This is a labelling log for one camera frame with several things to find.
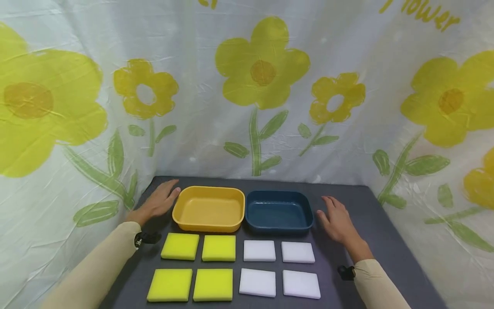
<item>blue plastic bin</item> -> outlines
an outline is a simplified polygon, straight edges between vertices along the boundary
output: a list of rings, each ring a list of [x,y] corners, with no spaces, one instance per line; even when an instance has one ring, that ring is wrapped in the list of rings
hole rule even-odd
[[[245,218],[253,232],[262,234],[300,235],[314,224],[309,201],[295,191],[252,191]]]

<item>black wrist strap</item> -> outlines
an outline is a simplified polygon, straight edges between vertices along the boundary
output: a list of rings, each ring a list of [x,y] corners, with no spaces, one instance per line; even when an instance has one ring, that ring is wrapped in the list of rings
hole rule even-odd
[[[355,272],[353,271],[355,268],[353,266],[345,267],[343,265],[338,266],[336,269],[343,281],[353,281],[355,278]]]
[[[140,232],[137,233],[135,238],[134,238],[134,246],[136,248],[139,248],[142,243],[145,244],[156,244],[159,242],[161,239],[161,234],[154,232],[154,233],[146,233],[146,232]]]

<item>hand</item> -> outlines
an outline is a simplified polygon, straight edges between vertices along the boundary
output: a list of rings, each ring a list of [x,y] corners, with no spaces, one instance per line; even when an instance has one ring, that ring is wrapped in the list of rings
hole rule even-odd
[[[345,205],[331,196],[322,196],[322,199],[326,203],[329,216],[321,210],[317,211],[317,216],[329,237],[345,246],[348,242],[360,240]]]
[[[160,184],[139,209],[128,213],[125,221],[134,221],[143,226],[150,218],[164,215],[180,193],[180,188],[177,187],[170,194],[177,182],[178,179],[173,179]]]

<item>plastic bin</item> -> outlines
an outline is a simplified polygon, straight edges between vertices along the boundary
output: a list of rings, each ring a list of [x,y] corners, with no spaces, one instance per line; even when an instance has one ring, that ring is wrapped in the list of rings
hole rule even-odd
[[[300,235],[314,224],[309,201],[300,192],[253,191],[246,204],[246,221],[253,232]]]
[[[233,233],[245,212],[245,195],[235,188],[190,186],[178,196],[172,217],[185,231]]]

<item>yellow sponge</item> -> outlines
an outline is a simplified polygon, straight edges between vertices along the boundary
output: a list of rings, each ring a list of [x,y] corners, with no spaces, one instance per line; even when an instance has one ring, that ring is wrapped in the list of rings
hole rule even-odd
[[[156,269],[148,292],[149,302],[189,300],[192,269]]]
[[[161,258],[193,261],[196,259],[197,244],[199,244],[197,234],[168,233]]]
[[[235,261],[234,235],[206,235],[204,236],[203,261]]]
[[[198,269],[194,302],[229,302],[233,298],[233,269]]]

